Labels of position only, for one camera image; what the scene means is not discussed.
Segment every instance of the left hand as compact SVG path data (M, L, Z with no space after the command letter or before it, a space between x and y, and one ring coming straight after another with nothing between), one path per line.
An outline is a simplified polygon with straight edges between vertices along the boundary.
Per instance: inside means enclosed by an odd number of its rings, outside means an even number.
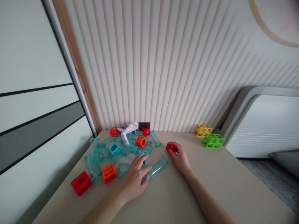
M115 190L121 194L124 203L141 195L149 184L149 175L147 175L144 182L141 183L143 176L152 168L150 166L141 169L147 157L149 157L149 155L144 156L144 152L140 156L136 155L122 182L116 187Z

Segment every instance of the white ribbed wall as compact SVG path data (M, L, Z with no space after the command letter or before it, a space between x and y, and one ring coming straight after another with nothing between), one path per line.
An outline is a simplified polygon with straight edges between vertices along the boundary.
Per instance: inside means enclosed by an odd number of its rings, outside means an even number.
M299 87L299 50L269 39L247 1L64 1L102 129L190 132L243 86Z

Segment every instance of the gray rug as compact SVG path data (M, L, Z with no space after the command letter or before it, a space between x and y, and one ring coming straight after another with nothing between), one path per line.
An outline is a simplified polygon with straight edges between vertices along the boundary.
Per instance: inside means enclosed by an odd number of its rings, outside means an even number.
M239 159L291 210L299 215L299 179L274 160Z

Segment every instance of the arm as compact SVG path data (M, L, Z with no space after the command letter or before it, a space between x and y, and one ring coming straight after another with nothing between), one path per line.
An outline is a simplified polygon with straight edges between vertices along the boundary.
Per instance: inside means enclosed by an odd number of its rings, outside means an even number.
M202 212L209 224L239 224L227 208L218 200L218 198L208 189L208 187L194 173L185 151L182 146L176 142L172 143L178 149L178 153L169 150L175 165L187 179L189 185L195 194Z
M83 219L81 224L110 223L127 202L143 193L149 183L149 175L143 183L141 179L152 167L141 169L141 166L148 156L144 156L144 153L135 156L122 182Z

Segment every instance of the gray pillow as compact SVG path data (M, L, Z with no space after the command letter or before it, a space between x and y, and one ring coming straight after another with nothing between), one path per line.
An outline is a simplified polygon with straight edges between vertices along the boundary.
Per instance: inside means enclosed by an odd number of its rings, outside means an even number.
M276 162L299 178L299 150L269 154Z

